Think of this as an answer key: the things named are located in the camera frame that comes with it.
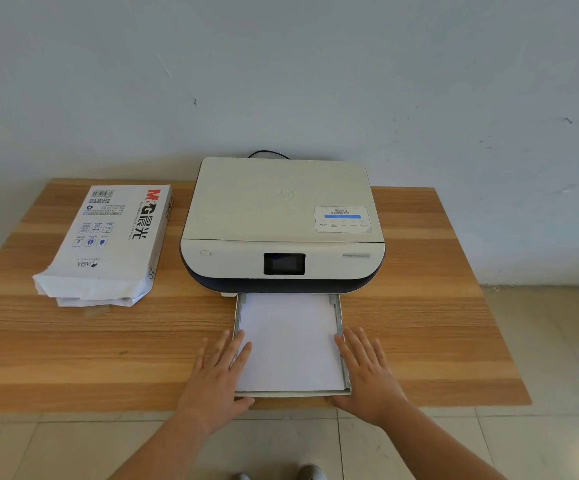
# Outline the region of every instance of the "printer control panel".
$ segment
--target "printer control panel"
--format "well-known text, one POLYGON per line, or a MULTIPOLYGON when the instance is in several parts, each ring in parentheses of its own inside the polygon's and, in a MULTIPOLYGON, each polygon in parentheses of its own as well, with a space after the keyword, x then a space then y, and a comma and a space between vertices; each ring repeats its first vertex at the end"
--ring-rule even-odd
POLYGON ((305 274, 305 255, 302 253, 265 253, 264 274, 305 274))

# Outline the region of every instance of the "right hand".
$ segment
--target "right hand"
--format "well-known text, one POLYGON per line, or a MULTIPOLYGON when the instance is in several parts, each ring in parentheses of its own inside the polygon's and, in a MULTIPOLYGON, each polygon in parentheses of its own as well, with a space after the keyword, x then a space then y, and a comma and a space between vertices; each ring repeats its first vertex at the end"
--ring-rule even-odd
POLYGON ((369 343, 362 328, 346 328, 345 340, 334 336, 351 381, 351 395, 334 395, 328 402, 357 418, 382 427, 398 401, 407 402, 400 384, 389 370, 378 339, 369 343))

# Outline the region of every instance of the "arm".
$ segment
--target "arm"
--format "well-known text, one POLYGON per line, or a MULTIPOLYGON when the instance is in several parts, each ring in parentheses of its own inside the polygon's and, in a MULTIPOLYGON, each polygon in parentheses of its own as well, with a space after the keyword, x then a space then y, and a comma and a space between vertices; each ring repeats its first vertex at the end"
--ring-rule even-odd
POLYGON ((334 406, 385 430, 417 480, 504 480, 407 401, 389 370, 378 339, 369 343, 363 329, 345 329, 336 345, 349 370, 351 395, 329 398, 334 406))
POLYGON ((252 343, 247 343, 232 364, 245 332, 239 331, 225 348, 228 336, 229 330, 225 330, 207 358, 207 339, 203 340, 173 416, 109 480, 184 478, 207 437, 251 407, 253 398, 234 401, 234 392, 252 343))

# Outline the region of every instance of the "wood grain tabletop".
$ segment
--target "wood grain tabletop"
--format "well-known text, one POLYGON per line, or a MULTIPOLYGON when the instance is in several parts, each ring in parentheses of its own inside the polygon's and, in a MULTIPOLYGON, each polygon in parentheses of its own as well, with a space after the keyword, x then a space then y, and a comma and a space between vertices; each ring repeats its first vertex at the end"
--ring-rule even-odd
MULTIPOLYGON (((169 411, 203 337, 234 325, 235 298, 201 287, 179 242, 193 182, 175 196, 153 290, 135 306, 59 308, 32 275, 51 263, 90 185, 52 180, 0 250, 0 411, 169 411)), ((373 187, 385 261, 343 295, 343 323, 378 337, 419 406, 530 404, 434 189, 373 187)), ((260 408, 326 406, 259 399, 260 408)))

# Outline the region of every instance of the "printer lid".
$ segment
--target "printer lid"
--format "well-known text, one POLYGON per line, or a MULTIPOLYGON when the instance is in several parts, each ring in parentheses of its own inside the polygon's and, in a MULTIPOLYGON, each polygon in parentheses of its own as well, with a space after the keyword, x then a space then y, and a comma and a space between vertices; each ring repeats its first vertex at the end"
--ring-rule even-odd
POLYGON ((203 160, 182 238, 385 241, 363 165, 226 157, 203 160), (333 220, 334 212, 349 219, 333 220))

